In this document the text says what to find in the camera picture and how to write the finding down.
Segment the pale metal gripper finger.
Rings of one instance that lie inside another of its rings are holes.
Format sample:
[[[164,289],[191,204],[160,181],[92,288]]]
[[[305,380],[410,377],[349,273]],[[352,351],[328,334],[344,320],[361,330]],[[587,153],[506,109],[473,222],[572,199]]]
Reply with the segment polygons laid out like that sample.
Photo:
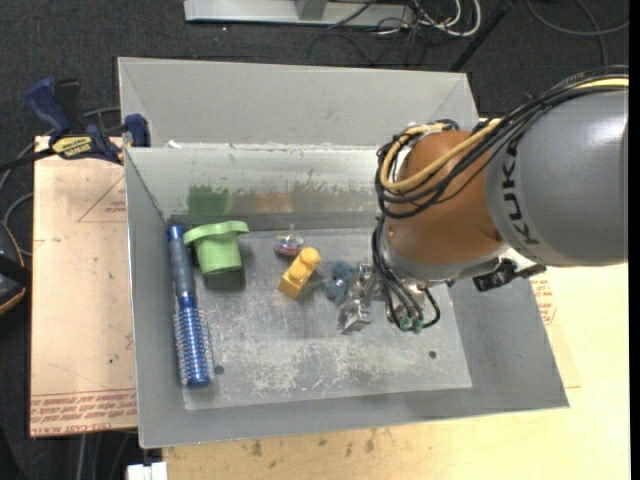
[[[371,282],[374,277],[374,268],[369,264],[359,264],[354,271],[349,287],[349,296],[352,300],[363,301],[369,296]]]
[[[359,332],[373,321],[371,309],[363,304],[349,302],[342,306],[339,315],[339,330],[343,334]]]

